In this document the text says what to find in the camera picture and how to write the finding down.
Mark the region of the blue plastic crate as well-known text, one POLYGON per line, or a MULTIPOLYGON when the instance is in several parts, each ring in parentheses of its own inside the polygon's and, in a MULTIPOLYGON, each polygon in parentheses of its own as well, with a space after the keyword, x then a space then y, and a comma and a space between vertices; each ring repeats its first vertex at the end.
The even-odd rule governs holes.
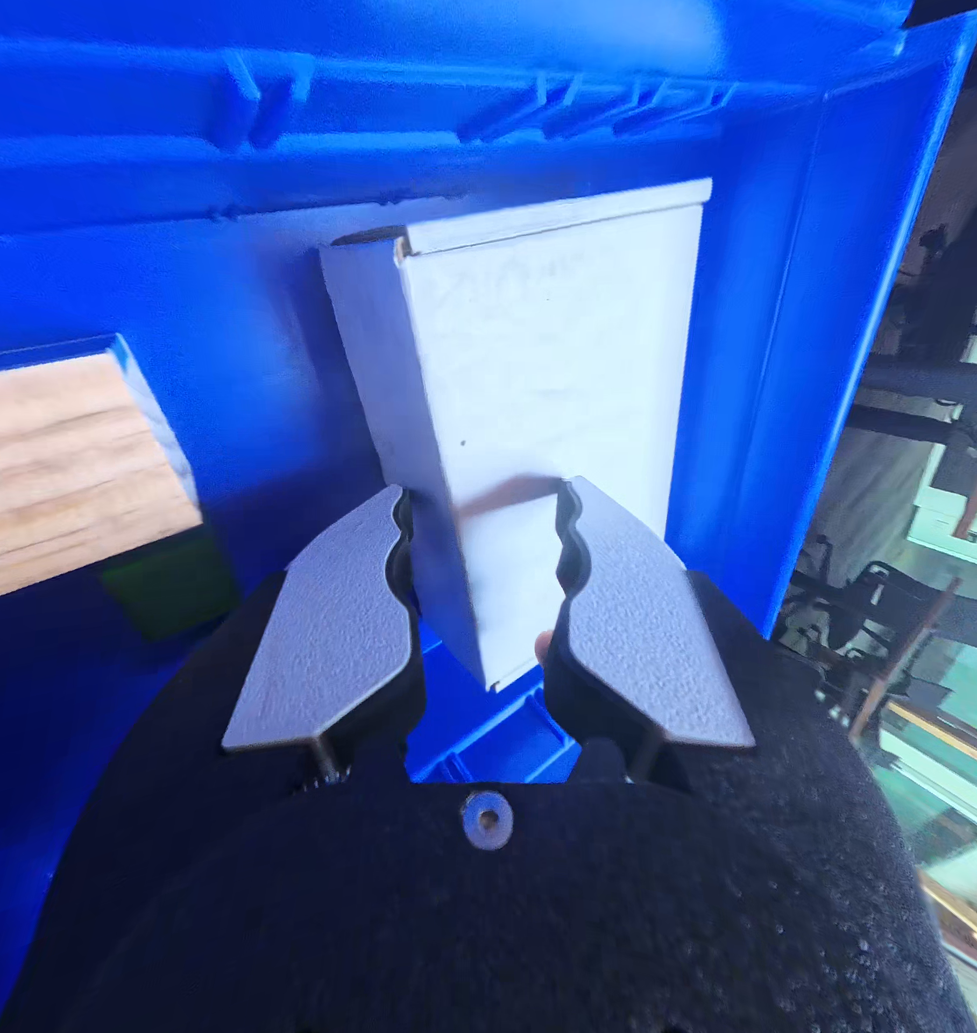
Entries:
POLYGON ((0 1031, 974 1030, 768 640, 977 46, 914 6, 0 2, 0 351, 123 335, 240 593, 163 641, 111 558, 0 597, 0 1031), (391 486, 321 249, 703 178, 661 538, 755 749, 572 779, 556 621, 485 689, 413 568, 405 756, 225 752, 286 567, 391 486))

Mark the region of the pale storage box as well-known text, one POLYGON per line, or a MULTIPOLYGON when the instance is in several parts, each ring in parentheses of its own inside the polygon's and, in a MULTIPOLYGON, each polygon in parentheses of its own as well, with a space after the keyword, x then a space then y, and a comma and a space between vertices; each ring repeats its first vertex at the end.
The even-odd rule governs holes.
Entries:
POLYGON ((909 525, 907 539, 954 560, 977 565, 977 519, 972 524, 966 540, 953 536, 967 499, 958 493, 934 486, 934 481, 941 473, 945 452, 944 445, 937 444, 932 448, 921 484, 914 497, 915 511, 909 525))

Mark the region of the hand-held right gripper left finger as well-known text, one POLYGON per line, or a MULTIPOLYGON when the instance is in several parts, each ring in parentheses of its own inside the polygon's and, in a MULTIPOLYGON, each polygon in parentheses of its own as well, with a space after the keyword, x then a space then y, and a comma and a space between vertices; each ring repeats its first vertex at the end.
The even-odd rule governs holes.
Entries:
POLYGON ((427 706, 413 596, 412 504, 387 486, 288 564, 221 741, 228 753, 304 747, 325 781, 360 751, 405 756, 427 706))

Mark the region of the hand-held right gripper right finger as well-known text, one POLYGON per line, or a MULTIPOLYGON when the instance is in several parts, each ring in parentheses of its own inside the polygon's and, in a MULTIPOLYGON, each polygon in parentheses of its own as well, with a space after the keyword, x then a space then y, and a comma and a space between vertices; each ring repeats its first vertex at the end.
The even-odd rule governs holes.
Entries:
POLYGON ((572 779, 687 783, 681 749, 756 738, 683 562, 581 476, 558 486, 563 599, 544 657, 551 719, 582 749, 572 779))

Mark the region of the wooden cube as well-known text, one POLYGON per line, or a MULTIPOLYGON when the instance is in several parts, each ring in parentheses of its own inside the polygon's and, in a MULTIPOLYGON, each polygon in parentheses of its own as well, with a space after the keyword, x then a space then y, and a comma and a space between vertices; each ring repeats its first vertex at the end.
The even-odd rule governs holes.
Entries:
POLYGON ((201 524, 123 335, 0 351, 0 597, 201 524))

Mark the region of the brown cardboard box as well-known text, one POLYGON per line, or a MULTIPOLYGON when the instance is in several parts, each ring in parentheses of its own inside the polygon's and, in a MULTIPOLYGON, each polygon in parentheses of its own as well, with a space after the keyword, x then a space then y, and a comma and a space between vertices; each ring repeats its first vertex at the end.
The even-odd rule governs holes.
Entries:
POLYGON ((710 178, 384 227, 320 251, 423 619, 488 690, 563 601, 557 486, 663 537, 710 178))

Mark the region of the black chair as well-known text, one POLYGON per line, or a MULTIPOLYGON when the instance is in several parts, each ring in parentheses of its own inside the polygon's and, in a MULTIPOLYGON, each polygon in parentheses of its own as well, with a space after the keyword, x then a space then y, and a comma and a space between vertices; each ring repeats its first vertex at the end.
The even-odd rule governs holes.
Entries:
POLYGON ((972 615, 958 578, 936 590, 871 561, 855 578, 836 585, 831 540, 821 534, 815 546, 813 570, 793 572, 771 637, 795 635, 792 651, 818 665, 820 692, 855 738, 891 687, 910 680, 911 664, 933 636, 968 641, 972 615))

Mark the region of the green cube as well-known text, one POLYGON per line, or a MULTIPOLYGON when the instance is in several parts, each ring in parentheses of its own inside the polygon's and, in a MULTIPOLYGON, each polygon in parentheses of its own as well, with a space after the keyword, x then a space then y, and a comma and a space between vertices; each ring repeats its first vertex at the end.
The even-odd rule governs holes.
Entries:
POLYGON ((237 575, 199 526, 105 561, 99 581, 146 641, 174 639, 234 611, 237 575))

